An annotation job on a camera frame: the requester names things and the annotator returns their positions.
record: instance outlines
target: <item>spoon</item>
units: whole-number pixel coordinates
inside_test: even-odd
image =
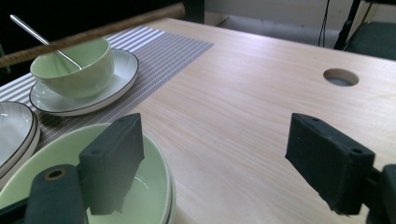
[[[32,27],[30,27],[28,24],[26,24],[23,20],[21,20],[19,17],[15,16],[15,15],[10,15],[9,16],[13,21],[15,21],[15,23],[17,23],[23,30],[25,30],[27,33],[29,33],[30,35],[34,36],[38,41],[40,41],[41,43],[45,44],[45,45],[49,45],[50,42],[48,40],[46,40],[43,36],[41,36],[38,32],[36,32],[34,29],[32,29]],[[66,54],[64,54],[63,52],[61,52],[60,50],[56,50],[56,52],[62,56],[64,56],[70,63],[72,63],[73,65],[75,65],[79,70],[82,69],[82,67],[76,63],[75,61],[73,61],[69,56],[67,56]]]

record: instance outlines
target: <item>light wood tabletop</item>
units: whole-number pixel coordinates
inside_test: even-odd
[[[172,170],[175,223],[365,222],[365,206],[338,216],[285,159],[290,116],[326,121],[370,148],[378,170],[396,163],[396,62],[172,19],[148,26],[214,44],[130,112]],[[324,78],[338,69],[359,83]]]

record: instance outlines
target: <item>wooden stick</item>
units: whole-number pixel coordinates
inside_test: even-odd
[[[40,45],[30,49],[20,50],[8,55],[0,57],[0,68],[8,65],[22,63],[33,60],[37,56],[45,53],[55,51],[57,49],[64,49],[73,45],[93,40],[100,36],[110,35],[128,28],[136,27],[151,21],[156,21],[163,18],[179,18],[185,15],[184,5],[177,3],[169,7],[163,7],[148,13],[144,13],[123,21],[116,21],[108,25],[104,25],[95,29],[91,29],[76,35],[53,41],[49,45]]]

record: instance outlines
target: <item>striped placemat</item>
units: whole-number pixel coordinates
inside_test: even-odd
[[[75,129],[95,123],[112,122],[122,117],[213,46],[205,41],[146,26],[125,30],[106,38],[113,49],[132,52],[139,60],[139,70],[132,88],[105,108],[76,117],[56,117],[39,111],[29,100],[30,89],[36,82],[31,74],[0,87],[0,101],[21,102],[37,114],[41,136],[36,150]]]

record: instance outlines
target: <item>gray floor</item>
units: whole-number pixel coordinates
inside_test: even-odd
[[[219,24],[218,27],[256,35],[266,35],[314,46],[318,46],[320,35],[320,28],[284,24],[275,21],[263,21],[238,16],[230,16],[227,20]],[[338,33],[338,30],[326,29],[325,48],[332,49],[334,47]]]

